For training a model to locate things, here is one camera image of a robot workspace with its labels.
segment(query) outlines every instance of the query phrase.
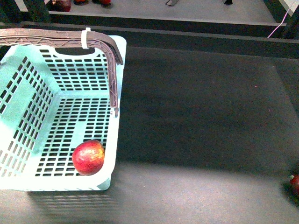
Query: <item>red apple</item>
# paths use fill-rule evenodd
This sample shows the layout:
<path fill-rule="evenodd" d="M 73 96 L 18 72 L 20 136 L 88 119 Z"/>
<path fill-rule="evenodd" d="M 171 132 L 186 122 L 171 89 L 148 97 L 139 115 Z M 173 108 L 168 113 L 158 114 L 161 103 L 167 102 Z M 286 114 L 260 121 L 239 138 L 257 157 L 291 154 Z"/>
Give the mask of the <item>red apple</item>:
<path fill-rule="evenodd" d="M 104 164 L 105 150 L 97 140 L 88 140 L 75 148 L 72 161 L 75 169 L 81 175 L 93 175 Z"/>
<path fill-rule="evenodd" d="M 100 3 L 103 5 L 108 5 L 111 3 L 111 0 L 100 0 Z"/>
<path fill-rule="evenodd" d="M 293 192 L 299 196 L 299 175 L 293 175 L 290 184 Z"/>
<path fill-rule="evenodd" d="M 52 0 L 56 11 L 69 12 L 71 10 L 71 0 Z"/>

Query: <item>pink cable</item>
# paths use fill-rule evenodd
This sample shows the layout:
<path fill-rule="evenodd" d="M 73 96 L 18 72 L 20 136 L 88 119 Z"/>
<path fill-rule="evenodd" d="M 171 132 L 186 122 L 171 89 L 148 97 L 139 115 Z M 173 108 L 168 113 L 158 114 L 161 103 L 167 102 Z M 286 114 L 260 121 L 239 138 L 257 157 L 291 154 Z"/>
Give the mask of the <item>pink cable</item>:
<path fill-rule="evenodd" d="M 289 7 L 289 9 L 286 11 L 286 13 L 285 13 L 285 16 L 284 16 L 284 18 L 283 18 L 283 20 L 282 20 L 282 22 L 279 24 L 279 26 L 278 27 L 276 27 L 273 31 L 272 31 L 272 33 L 268 36 L 268 38 L 270 38 L 271 36 L 272 36 L 272 34 L 284 23 L 284 21 L 285 21 L 285 19 L 286 19 L 286 16 L 288 15 L 288 13 L 289 13 L 289 11 L 290 11 L 290 9 L 291 9 L 291 7 Z"/>

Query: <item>black table surface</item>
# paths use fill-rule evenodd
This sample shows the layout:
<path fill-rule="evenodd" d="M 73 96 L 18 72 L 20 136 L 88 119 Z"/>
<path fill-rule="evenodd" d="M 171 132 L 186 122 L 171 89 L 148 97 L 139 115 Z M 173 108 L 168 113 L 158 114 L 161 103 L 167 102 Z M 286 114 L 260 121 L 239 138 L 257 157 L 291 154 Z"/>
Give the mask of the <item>black table surface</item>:
<path fill-rule="evenodd" d="M 291 59 L 128 48 L 110 188 L 3 190 L 0 223 L 298 223 L 284 183 L 299 123 L 282 81 L 298 73 Z"/>

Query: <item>shelf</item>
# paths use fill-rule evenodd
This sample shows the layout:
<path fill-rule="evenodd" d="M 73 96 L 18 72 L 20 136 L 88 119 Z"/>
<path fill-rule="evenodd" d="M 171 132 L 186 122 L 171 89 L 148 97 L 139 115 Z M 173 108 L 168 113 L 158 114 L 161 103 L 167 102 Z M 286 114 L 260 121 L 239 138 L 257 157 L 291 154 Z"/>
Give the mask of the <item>shelf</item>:
<path fill-rule="evenodd" d="M 27 10 L 22 0 L 16 2 L 21 11 Z M 73 3 L 71 11 L 62 14 L 183 21 L 275 22 L 262 0 L 235 1 L 230 6 L 224 5 L 221 0 L 180 0 L 174 7 L 168 7 L 165 3 L 166 0 L 112 0 L 112 5 L 105 8 L 89 0 L 82 6 Z"/>

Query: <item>cable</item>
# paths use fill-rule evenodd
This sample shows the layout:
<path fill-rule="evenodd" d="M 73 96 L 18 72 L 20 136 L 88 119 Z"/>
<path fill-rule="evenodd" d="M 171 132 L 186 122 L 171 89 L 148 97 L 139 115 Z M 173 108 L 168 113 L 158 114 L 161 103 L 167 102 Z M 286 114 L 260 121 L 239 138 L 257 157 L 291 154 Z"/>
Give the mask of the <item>cable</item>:
<path fill-rule="evenodd" d="M 294 3 L 295 3 L 295 0 L 293 1 L 293 3 L 291 4 L 291 6 L 289 7 L 289 9 L 286 11 L 285 16 L 284 16 L 282 22 L 272 31 L 272 33 L 267 38 L 270 38 L 273 35 L 273 33 L 284 23 L 284 21 L 286 19 L 286 16 L 288 15 L 288 13 L 289 13 L 289 11 L 290 11 L 290 9 L 291 9 L 291 7 L 293 6 Z"/>

